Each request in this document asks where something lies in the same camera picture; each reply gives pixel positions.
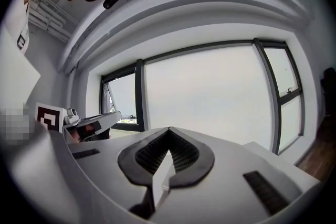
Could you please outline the person's white printed shirt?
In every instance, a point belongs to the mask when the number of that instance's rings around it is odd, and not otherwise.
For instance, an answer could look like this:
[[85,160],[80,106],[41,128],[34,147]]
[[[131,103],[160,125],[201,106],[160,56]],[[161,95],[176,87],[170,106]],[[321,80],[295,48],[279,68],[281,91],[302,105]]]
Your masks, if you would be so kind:
[[12,0],[0,23],[0,114],[21,112],[40,78],[25,56],[28,44],[19,50],[23,31],[29,37],[29,3]]

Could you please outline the person's left hand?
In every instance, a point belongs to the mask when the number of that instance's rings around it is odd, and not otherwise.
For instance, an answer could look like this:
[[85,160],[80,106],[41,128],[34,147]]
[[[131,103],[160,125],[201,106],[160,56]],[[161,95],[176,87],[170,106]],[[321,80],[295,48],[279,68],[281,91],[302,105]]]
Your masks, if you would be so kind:
[[73,130],[71,133],[71,137],[73,138],[73,140],[76,142],[76,143],[80,143],[82,141],[79,133],[77,132],[77,130]]

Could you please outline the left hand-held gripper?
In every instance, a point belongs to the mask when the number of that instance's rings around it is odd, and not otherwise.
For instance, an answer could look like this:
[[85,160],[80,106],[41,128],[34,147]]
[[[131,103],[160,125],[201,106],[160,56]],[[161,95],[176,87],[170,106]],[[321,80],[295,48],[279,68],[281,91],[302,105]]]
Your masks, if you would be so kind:
[[[99,141],[110,138],[110,127],[121,120],[120,111],[104,113],[72,123],[65,121],[67,109],[36,103],[35,119],[50,131],[59,132],[67,143],[76,143],[71,132],[77,130],[81,141]],[[96,134],[95,129],[106,129]]]

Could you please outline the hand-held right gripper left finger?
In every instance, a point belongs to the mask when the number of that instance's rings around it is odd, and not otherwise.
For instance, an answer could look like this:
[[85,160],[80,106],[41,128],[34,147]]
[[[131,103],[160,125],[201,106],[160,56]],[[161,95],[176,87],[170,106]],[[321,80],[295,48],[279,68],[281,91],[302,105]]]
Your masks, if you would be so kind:
[[167,224],[154,205],[152,186],[131,183],[118,165],[125,147],[161,133],[68,144],[39,123],[26,134],[7,128],[5,163],[24,200],[48,223]]

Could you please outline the black framed window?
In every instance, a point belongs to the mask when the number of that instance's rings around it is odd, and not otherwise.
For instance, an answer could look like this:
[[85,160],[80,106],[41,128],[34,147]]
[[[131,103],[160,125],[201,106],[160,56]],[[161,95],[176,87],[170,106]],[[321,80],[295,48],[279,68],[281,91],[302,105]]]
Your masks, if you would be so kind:
[[[233,47],[243,47],[252,46],[256,49],[257,55],[261,59],[262,66],[265,69],[266,77],[269,80],[269,87],[271,91],[271,110],[274,122],[274,138],[271,143],[271,151],[275,154],[280,153],[280,138],[282,131],[282,116],[280,115],[281,106],[288,103],[292,99],[301,96],[303,93],[301,79],[298,74],[298,69],[293,56],[288,48],[288,45],[283,41],[274,40],[260,40],[255,38],[252,40],[232,40],[232,41],[221,41],[213,42],[209,44],[202,44],[196,46],[190,46],[182,49],[173,50],[170,52],[165,52],[147,59],[138,59],[135,63],[130,64],[126,67],[118,69],[107,75],[101,77],[101,87],[100,87],[100,111],[107,112],[108,106],[104,105],[107,103],[108,98],[111,99],[111,106],[116,108],[116,103],[113,96],[112,88],[109,83],[116,81],[118,79],[134,75],[134,97],[135,97],[135,112],[136,116],[129,115],[128,118],[136,119],[136,123],[117,123],[113,126],[116,130],[123,131],[144,131],[149,127],[149,118],[146,108],[146,97],[145,97],[145,74],[144,66],[146,64],[158,62],[161,60],[167,60],[173,57],[188,55],[192,53],[209,51],[221,48],[233,48]],[[275,68],[270,62],[270,58],[266,54],[266,49],[281,49],[284,50],[286,56],[289,60],[289,66],[293,70],[294,79],[297,87],[294,89],[292,87],[288,88],[283,95],[280,94],[280,81],[276,79]]]

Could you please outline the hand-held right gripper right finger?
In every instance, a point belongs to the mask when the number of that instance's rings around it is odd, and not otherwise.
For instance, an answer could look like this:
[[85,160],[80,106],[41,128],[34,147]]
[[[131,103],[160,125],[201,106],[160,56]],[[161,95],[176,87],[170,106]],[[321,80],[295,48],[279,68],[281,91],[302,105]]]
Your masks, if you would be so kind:
[[316,198],[321,183],[297,167],[272,164],[242,145],[182,130],[214,154],[196,185],[170,188],[153,224],[293,224]]

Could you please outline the black white chest tag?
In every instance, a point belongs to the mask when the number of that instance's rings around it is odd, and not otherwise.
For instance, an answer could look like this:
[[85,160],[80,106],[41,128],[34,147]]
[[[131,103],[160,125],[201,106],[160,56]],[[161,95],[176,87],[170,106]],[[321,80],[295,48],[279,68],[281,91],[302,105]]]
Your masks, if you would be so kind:
[[23,50],[23,48],[28,44],[29,37],[23,31],[20,33],[18,40],[17,40],[17,46],[19,50]]

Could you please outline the black office chair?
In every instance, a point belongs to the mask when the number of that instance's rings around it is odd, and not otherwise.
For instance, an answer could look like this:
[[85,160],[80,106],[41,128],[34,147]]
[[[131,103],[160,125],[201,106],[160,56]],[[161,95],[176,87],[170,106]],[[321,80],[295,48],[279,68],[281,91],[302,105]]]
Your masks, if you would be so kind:
[[321,86],[324,93],[326,115],[336,117],[336,71],[328,68],[323,73]]

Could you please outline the white ceiling vent grille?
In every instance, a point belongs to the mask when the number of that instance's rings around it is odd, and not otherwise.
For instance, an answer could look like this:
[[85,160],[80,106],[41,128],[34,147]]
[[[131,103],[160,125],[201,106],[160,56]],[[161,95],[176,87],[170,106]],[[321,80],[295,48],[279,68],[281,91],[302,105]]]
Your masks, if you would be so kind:
[[28,21],[63,43],[70,40],[78,25],[78,21],[59,5],[59,0],[29,0]]

